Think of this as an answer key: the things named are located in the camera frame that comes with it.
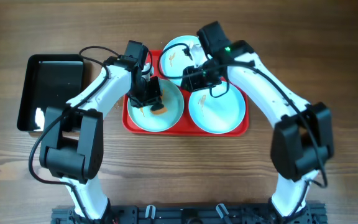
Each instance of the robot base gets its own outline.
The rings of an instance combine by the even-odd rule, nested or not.
[[[248,203],[235,206],[226,206],[232,224],[264,224],[279,223],[278,220],[269,221],[268,203]],[[148,207],[112,206],[111,210],[115,224],[227,224],[220,218],[216,207]],[[51,224],[87,223],[75,214],[74,207],[67,209],[53,209]],[[288,222],[290,224],[327,224],[325,204],[307,203],[306,207],[298,212],[297,217]]]

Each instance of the wood grain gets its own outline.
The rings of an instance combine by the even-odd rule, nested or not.
[[[308,196],[327,204],[330,223],[358,223],[358,1],[32,1],[0,0],[0,223],[48,223],[72,205],[64,187],[40,184],[27,170],[36,136],[16,128],[28,58],[77,53],[88,45],[123,52],[129,39],[161,49],[219,20],[245,39],[295,93],[333,113],[336,155],[329,187]],[[91,51],[103,60],[105,52]],[[100,68],[92,65],[92,78]],[[114,205],[266,202],[277,173],[272,130],[250,103],[250,128],[238,138],[139,136],[121,111],[104,122],[100,178]],[[36,171],[51,178],[35,161]]]

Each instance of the robotic arm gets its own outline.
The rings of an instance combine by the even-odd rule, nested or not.
[[[315,182],[313,179],[323,169],[322,164],[333,156],[331,114],[322,103],[310,105],[285,87],[246,42],[232,44],[219,23],[209,24],[197,34],[202,50],[189,50],[191,54],[205,53],[208,59],[203,59],[205,63],[199,67],[183,71],[181,87],[188,91],[212,88],[224,77],[245,91],[262,110],[274,128],[271,158],[278,171],[277,188],[269,204],[274,212],[273,220],[289,222],[301,213],[309,183]],[[42,141],[41,166],[62,182],[75,186],[77,194],[71,187],[67,188],[75,203],[75,213],[80,216],[76,222],[112,223],[110,203],[97,173],[103,158],[103,119],[115,102],[128,94],[132,106],[153,105],[157,109],[162,106],[158,78],[143,77],[147,52],[141,43],[130,41],[124,55],[108,58],[104,64],[109,74],[102,70],[83,93],[67,103],[72,106],[79,103],[106,75],[108,81],[87,103],[55,125]],[[48,108],[45,125],[56,120],[64,110]],[[306,133],[300,133],[302,128],[306,128]],[[80,130],[78,141],[62,137],[62,131],[73,129]]]

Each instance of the light blue plate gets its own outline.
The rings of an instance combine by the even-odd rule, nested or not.
[[[184,35],[171,40],[164,47],[164,49],[177,43],[184,43],[190,46],[190,45],[200,44],[200,41],[195,36]],[[164,55],[161,58],[161,68],[164,74],[171,77],[181,77],[183,76],[183,69],[185,69],[190,65],[195,65],[194,61],[190,60],[190,58],[183,53],[182,50],[185,48],[186,48],[185,46],[180,45],[164,53]],[[176,84],[177,86],[180,86],[181,79],[173,79],[170,81]]]
[[[132,107],[128,100],[129,117],[136,126],[143,130],[159,132],[170,129],[179,121],[185,109],[183,95],[175,84],[168,80],[160,79],[160,86],[163,90],[162,103],[167,109],[167,112],[163,114],[152,114],[150,111],[151,106],[145,106],[142,110]]]
[[[214,96],[225,91],[226,82],[212,89]],[[209,89],[193,92],[189,99],[189,112],[194,123],[202,130],[224,134],[241,124],[246,114],[246,102],[241,92],[230,84],[229,91],[219,98],[213,98]]]

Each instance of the black container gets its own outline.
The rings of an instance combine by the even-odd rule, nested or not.
[[[35,121],[37,109],[37,122],[43,124],[48,106],[65,106],[69,99],[81,93],[84,71],[84,61],[78,54],[31,56],[25,73],[17,128],[41,131]]]

